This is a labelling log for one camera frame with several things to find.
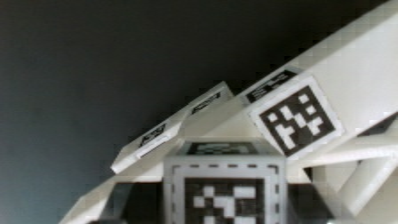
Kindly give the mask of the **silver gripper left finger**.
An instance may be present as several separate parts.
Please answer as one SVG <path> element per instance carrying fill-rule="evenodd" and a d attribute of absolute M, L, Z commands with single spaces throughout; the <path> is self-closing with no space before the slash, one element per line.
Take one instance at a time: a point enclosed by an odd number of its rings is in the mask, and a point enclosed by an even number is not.
<path fill-rule="evenodd" d="M 86 224 L 163 224 L 159 183 L 117 183 L 99 217 Z"/>

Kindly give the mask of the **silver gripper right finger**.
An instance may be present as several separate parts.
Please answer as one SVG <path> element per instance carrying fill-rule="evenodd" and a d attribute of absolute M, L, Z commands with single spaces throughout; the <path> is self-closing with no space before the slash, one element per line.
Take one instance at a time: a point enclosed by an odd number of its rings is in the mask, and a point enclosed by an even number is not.
<path fill-rule="evenodd" d="M 287 224 L 358 224 L 346 208 L 325 201 L 310 183 L 287 185 Z"/>

